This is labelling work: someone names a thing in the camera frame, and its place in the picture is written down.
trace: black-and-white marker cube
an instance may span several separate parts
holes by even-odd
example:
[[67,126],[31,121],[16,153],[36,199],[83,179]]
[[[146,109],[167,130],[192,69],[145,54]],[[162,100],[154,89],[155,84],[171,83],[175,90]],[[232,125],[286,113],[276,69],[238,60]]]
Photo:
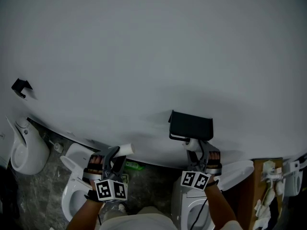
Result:
[[100,201],[125,201],[127,200],[128,185],[113,180],[94,181],[97,196]]
[[203,191],[208,183],[210,174],[195,171],[183,171],[181,185]]

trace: bracelet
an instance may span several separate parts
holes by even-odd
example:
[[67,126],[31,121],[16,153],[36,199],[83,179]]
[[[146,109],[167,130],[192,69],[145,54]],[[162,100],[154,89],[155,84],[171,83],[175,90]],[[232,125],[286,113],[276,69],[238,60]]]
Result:
[[209,187],[209,186],[213,186],[213,185],[215,185],[215,184],[218,184],[218,183],[219,183],[219,180],[216,180],[216,181],[214,181],[214,182],[211,182],[211,183],[209,183],[209,184],[206,185],[206,188]]
[[98,199],[97,192],[94,191],[94,190],[89,190],[88,193],[87,193],[87,195],[84,195],[84,197],[85,197],[86,199],[90,199],[90,200],[92,200],[92,201],[95,201],[95,202],[98,202],[98,203],[102,203],[102,201],[100,201],[100,200]]

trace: toilet brush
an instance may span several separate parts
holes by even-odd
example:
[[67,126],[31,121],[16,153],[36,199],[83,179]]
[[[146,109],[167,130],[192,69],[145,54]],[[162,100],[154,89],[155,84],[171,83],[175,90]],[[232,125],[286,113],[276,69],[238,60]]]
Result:
[[59,143],[53,143],[50,139],[49,142],[53,145],[53,148],[55,151],[57,151],[58,153],[62,153],[63,152],[63,146]]

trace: forearm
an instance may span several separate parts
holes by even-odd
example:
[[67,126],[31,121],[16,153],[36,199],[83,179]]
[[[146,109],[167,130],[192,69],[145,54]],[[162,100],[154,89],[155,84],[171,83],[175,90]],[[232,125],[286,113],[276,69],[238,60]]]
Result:
[[236,216],[222,195],[217,185],[209,186],[205,189],[205,193],[209,203],[209,212],[215,230],[221,229],[227,222],[236,220]]
[[97,215],[103,203],[88,199],[79,211],[74,215],[67,226],[67,230],[94,230]]

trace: wooden panel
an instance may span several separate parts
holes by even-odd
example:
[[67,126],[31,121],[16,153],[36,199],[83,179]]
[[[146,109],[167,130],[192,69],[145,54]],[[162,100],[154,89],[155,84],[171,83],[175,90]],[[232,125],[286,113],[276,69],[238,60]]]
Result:
[[[282,167],[283,160],[280,159],[260,159],[254,160],[254,172],[247,179],[223,192],[228,203],[234,210],[237,220],[244,230],[252,230],[257,220],[254,207],[258,199],[261,201],[267,190],[267,183],[261,182],[263,163],[271,160],[275,163],[275,168]],[[278,211],[281,212],[282,196],[277,196]]]

